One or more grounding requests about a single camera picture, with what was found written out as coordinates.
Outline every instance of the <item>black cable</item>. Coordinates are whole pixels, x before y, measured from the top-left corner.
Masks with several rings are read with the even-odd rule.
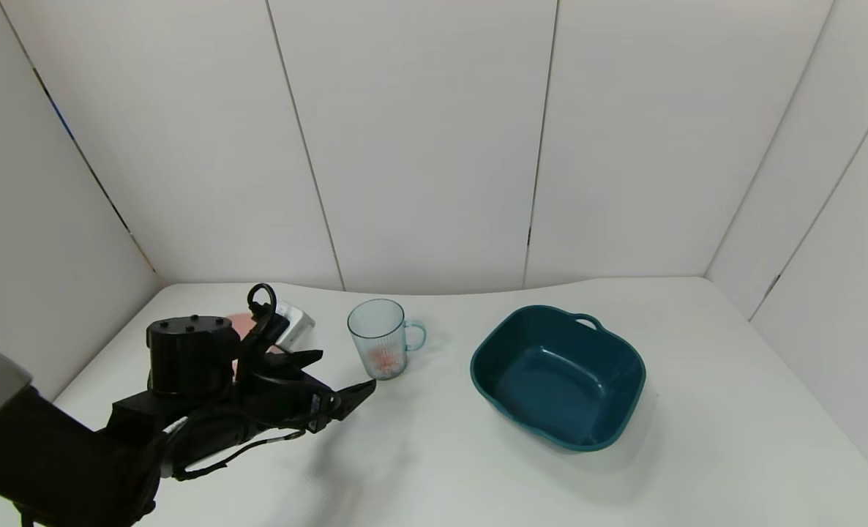
[[[217,461],[217,463],[213,463],[209,467],[204,467],[202,469],[198,469],[195,471],[180,471],[179,473],[174,474],[173,478],[176,479],[177,481],[189,481],[191,479],[196,479],[196,478],[201,477],[201,476],[206,476],[207,474],[210,474],[211,471],[217,471],[217,470],[226,468],[226,465],[228,465],[230,463],[230,461],[232,461],[232,460],[234,460],[234,458],[237,458],[237,457],[241,456],[242,454],[246,453],[247,450],[251,450],[252,448],[256,448],[257,446],[263,446],[263,444],[277,443],[278,441],[290,441],[291,439],[297,439],[297,438],[301,437],[302,435],[304,435],[305,433],[306,433],[306,430],[297,430],[297,431],[294,431],[293,433],[289,433],[287,435],[283,435],[283,436],[279,436],[279,437],[272,437],[272,438],[263,439],[260,441],[254,441],[253,443],[249,443],[246,446],[239,448],[238,451],[236,451],[236,453],[232,454],[232,456],[230,456],[230,457],[227,457],[225,460]]]
[[[259,304],[255,300],[255,294],[258,291],[264,290],[268,294],[268,303],[271,304],[271,312],[263,313],[264,306]],[[246,303],[249,304],[249,310],[253,315],[261,316],[263,314],[273,315],[274,311],[277,309],[277,295],[274,293],[274,289],[266,283],[257,283],[253,285],[253,287],[249,290],[249,294],[246,296]]]
[[[184,438],[189,437],[189,432],[191,428],[197,427],[199,423],[203,423],[204,420],[211,418],[221,418],[226,414],[233,414],[234,416],[241,417],[243,420],[249,420],[249,417],[243,410],[238,408],[231,407],[203,407],[198,410],[193,411],[189,416],[187,416],[187,421],[184,422],[183,425],[176,428],[169,436],[167,436],[167,443],[164,444],[163,457],[167,457],[171,451],[174,450],[174,447],[183,441]]]

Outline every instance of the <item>mug handle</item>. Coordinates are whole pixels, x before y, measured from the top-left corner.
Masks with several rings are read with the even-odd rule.
[[[405,328],[407,329],[408,327],[416,327],[421,330],[421,341],[414,346],[405,343],[405,350],[418,351],[421,349],[421,346],[424,346],[424,343],[427,342],[427,328],[424,327],[424,323],[422,323],[420,320],[406,320]]]

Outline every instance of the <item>wall seam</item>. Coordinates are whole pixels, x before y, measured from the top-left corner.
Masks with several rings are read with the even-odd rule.
[[[288,75],[288,68],[284,64],[284,53],[281,51],[281,42],[277,38],[277,27],[274,26],[274,14],[271,12],[271,4],[269,0],[264,0],[264,7],[268,12],[268,23],[271,24],[271,34],[274,36],[274,46],[277,48],[277,58],[281,63],[281,72],[284,74],[284,83],[288,87],[288,94],[291,96],[291,107],[294,109],[294,119],[297,120],[297,132],[301,135],[301,144],[304,146],[304,155],[307,157],[307,167],[310,169],[310,179],[314,183],[314,191],[317,192],[317,203],[320,204],[320,211],[323,214],[323,224],[326,225],[326,237],[330,241],[330,250],[333,253],[334,264],[337,264],[337,276],[340,277],[340,287],[346,291],[346,283],[343,280],[343,268],[340,267],[340,257],[337,256],[337,246],[333,243],[333,233],[330,231],[330,220],[326,217],[326,207],[323,206],[323,196],[320,194],[320,185],[317,184],[317,174],[314,171],[313,161],[310,159],[310,148],[307,147],[307,137],[304,136],[304,126],[301,124],[301,114],[297,111],[297,100],[294,99],[294,90],[291,89],[291,77]]]
[[[843,181],[843,178],[845,178],[847,171],[850,170],[850,167],[853,164],[853,160],[856,159],[856,155],[860,152],[860,148],[863,147],[863,143],[866,143],[867,137],[868,137],[868,127],[867,127],[867,131],[863,134],[863,137],[860,138],[860,143],[858,143],[858,145],[856,146],[856,149],[853,150],[852,156],[850,157],[849,160],[847,160],[847,164],[845,165],[845,169],[843,169],[843,171],[841,172],[841,177],[838,177],[838,180],[834,184],[834,187],[831,188],[831,191],[828,194],[828,197],[825,199],[825,203],[821,204],[821,208],[819,208],[818,213],[815,214],[815,219],[812,220],[812,224],[809,225],[808,230],[805,231],[805,234],[803,234],[803,236],[801,237],[801,240],[798,241],[798,244],[796,245],[795,250],[792,251],[792,254],[788,257],[788,260],[785,262],[785,265],[782,266],[782,270],[779,271],[779,274],[777,274],[777,281],[778,281],[778,277],[781,277],[783,274],[785,274],[785,270],[788,269],[789,264],[792,263],[792,260],[795,258],[795,254],[798,254],[798,251],[801,249],[802,244],[805,243],[805,239],[808,238],[808,233],[811,233],[812,229],[815,227],[815,223],[818,223],[818,218],[821,217],[821,213],[823,212],[823,210],[825,210],[825,207],[828,206],[828,203],[829,203],[829,201],[831,201],[831,197],[834,196],[835,191],[837,191],[838,187],[841,186],[841,182]],[[763,296],[763,299],[759,301],[759,305],[756,306],[755,310],[752,311],[752,314],[749,315],[750,321],[752,321],[752,318],[756,316],[756,313],[759,313],[759,308],[762,307],[763,304],[766,303],[766,298],[769,298],[769,294],[771,294],[774,289],[775,289],[775,287],[772,287],[772,288],[769,288],[769,291],[766,291],[766,295]]]
[[[70,141],[73,143],[73,147],[76,149],[76,153],[79,154],[80,159],[83,160],[83,163],[86,164],[86,170],[89,170],[89,175],[92,176],[93,180],[96,181],[97,186],[99,186],[99,190],[102,191],[103,196],[105,196],[105,200],[109,201],[109,206],[112,207],[113,212],[116,213],[117,219],[119,219],[120,223],[122,223],[122,227],[125,229],[126,233],[129,234],[129,237],[132,238],[132,243],[135,244],[135,249],[142,255],[142,258],[147,263],[147,266],[151,268],[151,272],[155,274],[157,279],[163,284],[163,280],[160,277],[160,274],[157,273],[157,270],[154,267],[154,264],[151,263],[147,254],[144,254],[144,250],[141,247],[141,244],[138,243],[138,239],[135,238],[132,229],[129,228],[129,224],[125,221],[125,217],[122,217],[122,213],[119,212],[119,208],[116,207],[115,201],[112,201],[112,197],[109,196],[109,192],[105,189],[102,184],[102,181],[99,180],[99,177],[96,176],[96,171],[93,170],[92,164],[89,163],[89,159],[86,159],[86,154],[83,153],[82,148],[80,148],[79,143],[76,141],[76,137],[73,135],[72,130],[70,130],[67,121],[63,118],[63,114],[60,113],[59,107],[56,106],[56,101],[53,101],[53,97],[50,96],[50,90],[47,89],[47,84],[43,83],[42,77],[40,77],[40,73],[37,68],[34,66],[34,61],[30,58],[30,53],[27,53],[27,48],[23,44],[23,40],[19,36],[17,30],[15,29],[15,24],[12,23],[12,19],[8,16],[8,11],[5,10],[4,4],[2,4],[0,0],[0,10],[1,13],[5,16],[5,21],[8,21],[8,26],[12,29],[12,34],[15,36],[15,40],[18,42],[18,46],[21,47],[23,51],[23,55],[27,60],[27,64],[30,66],[31,72],[34,74],[34,78],[37,79],[37,83],[40,86],[40,89],[43,90],[43,94],[47,97],[47,100],[50,101],[50,107],[53,109],[53,112],[56,113],[56,117],[59,118],[60,124],[63,124],[63,131],[67,133],[70,137]]]
[[[561,13],[561,0],[555,2],[554,26],[551,28],[551,52],[548,53],[548,77],[545,81],[545,103],[542,106],[542,128],[538,136],[538,156],[535,159],[535,181],[531,188],[531,212],[528,214],[528,238],[525,240],[525,266],[522,266],[522,289],[528,279],[528,257],[531,254],[531,227],[535,223],[535,196],[538,194],[538,171],[542,166],[542,146],[545,144],[545,120],[548,114],[548,92],[551,90],[551,69],[554,67],[554,46],[558,41],[558,14]]]
[[[779,123],[776,124],[776,130],[772,133],[771,139],[769,139],[769,143],[766,144],[766,152],[763,153],[763,159],[759,161],[759,164],[756,165],[756,171],[752,174],[752,179],[749,180],[749,184],[746,187],[745,193],[743,193],[743,197],[739,200],[739,204],[736,206],[736,210],[733,213],[733,216],[730,217],[730,222],[727,224],[727,228],[724,231],[724,236],[721,236],[721,241],[717,244],[717,249],[714,250],[714,255],[711,256],[711,260],[708,262],[708,266],[704,268],[704,273],[701,274],[702,277],[708,276],[708,271],[711,270],[711,266],[713,266],[714,261],[717,260],[717,255],[721,252],[721,247],[724,247],[724,242],[730,230],[733,227],[733,224],[736,222],[736,217],[739,216],[743,209],[743,203],[746,203],[746,197],[749,196],[749,191],[752,190],[753,185],[756,183],[756,177],[759,176],[760,171],[762,171],[763,167],[766,164],[766,159],[768,159],[769,152],[772,150],[773,144],[776,143],[776,139],[779,137],[779,131],[782,130],[782,123],[785,123],[785,117],[788,116],[789,110],[792,109],[792,103],[795,102],[796,94],[798,94],[798,90],[801,87],[803,81],[805,81],[805,75],[808,73],[809,66],[811,66],[812,60],[815,57],[815,53],[818,52],[818,46],[821,44],[821,37],[825,34],[825,30],[828,29],[831,23],[831,15],[834,13],[834,6],[838,3],[839,0],[832,0],[830,7],[828,8],[828,14],[825,16],[825,21],[821,24],[821,29],[818,30],[818,36],[815,38],[815,44],[812,45],[812,51],[808,54],[808,60],[805,61],[805,66],[802,67],[801,75],[798,77],[798,83],[795,84],[795,88],[792,89],[791,97],[789,97],[788,104],[785,105],[785,110],[782,112],[782,117],[779,118]]]

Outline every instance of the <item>clear glass cup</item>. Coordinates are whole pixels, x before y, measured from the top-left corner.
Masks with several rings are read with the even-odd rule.
[[[408,366],[408,351],[417,351],[427,340],[421,321],[405,320],[405,310],[394,300],[376,298],[358,304],[346,320],[366,373],[384,381],[397,377]],[[421,340],[409,345],[406,328],[421,330]]]

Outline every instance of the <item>basin handle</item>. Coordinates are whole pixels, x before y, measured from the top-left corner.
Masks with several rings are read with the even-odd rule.
[[[594,325],[594,328],[598,331],[602,331],[604,333],[609,333],[609,330],[604,327],[604,324],[601,324],[600,321],[596,319],[596,317],[591,317],[591,315],[585,313],[571,313],[571,316],[574,320],[585,320]]]

